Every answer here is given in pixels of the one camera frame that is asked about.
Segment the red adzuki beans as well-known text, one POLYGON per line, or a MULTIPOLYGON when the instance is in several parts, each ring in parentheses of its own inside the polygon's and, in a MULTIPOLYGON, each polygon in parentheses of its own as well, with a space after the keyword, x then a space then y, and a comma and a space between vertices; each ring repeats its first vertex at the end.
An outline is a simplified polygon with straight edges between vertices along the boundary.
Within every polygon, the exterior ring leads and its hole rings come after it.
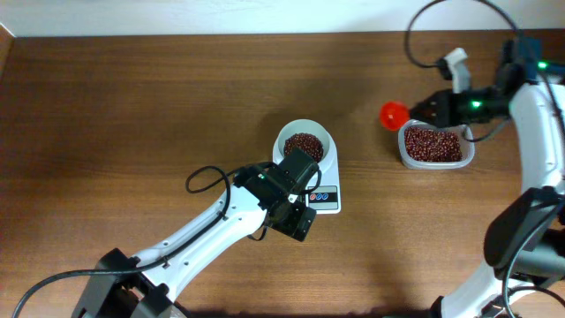
MULTIPOLYGON (((406 153, 413 160, 429 163, 451 163, 463 160, 458 137, 452 132, 410 126, 404 131, 406 153)), ((295 133, 284 142, 283 154, 299 148, 319 163, 323 156, 321 141, 310 133, 295 133)))

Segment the orange plastic measuring scoop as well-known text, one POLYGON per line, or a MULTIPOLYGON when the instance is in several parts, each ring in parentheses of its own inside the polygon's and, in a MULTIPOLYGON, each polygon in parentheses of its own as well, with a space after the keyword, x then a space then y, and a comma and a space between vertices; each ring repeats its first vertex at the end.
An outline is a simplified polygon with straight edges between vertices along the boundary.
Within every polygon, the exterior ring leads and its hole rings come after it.
POLYGON ((409 109, 401 102, 385 102, 380 109, 380 123, 381 125, 390 130, 397 131, 411 117, 409 109))

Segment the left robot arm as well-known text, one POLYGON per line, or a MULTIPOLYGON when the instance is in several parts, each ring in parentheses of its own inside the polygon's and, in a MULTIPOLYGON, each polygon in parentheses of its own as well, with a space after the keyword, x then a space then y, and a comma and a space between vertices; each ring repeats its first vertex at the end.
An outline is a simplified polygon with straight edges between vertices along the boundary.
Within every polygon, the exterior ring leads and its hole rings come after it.
POLYGON ((96 264, 72 314, 75 317, 169 317, 182 290, 240 239, 267 227, 304 241, 316 212, 302 202, 318 164, 294 149, 280 163, 241 167, 198 217, 162 242, 125 256, 119 249, 96 264))

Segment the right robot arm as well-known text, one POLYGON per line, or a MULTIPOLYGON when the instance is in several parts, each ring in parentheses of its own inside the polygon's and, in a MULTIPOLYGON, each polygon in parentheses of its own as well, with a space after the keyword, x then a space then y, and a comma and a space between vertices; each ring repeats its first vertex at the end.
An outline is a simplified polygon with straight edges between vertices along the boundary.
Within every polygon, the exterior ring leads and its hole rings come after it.
POLYGON ((543 60, 540 43, 504 43, 490 87, 474 89, 463 49, 433 63, 452 87, 419 102, 411 120, 435 128, 513 122, 522 166, 521 195, 489 225, 484 260, 455 291, 440 296, 432 317, 512 317, 511 304, 550 293, 564 279, 564 65, 543 60))

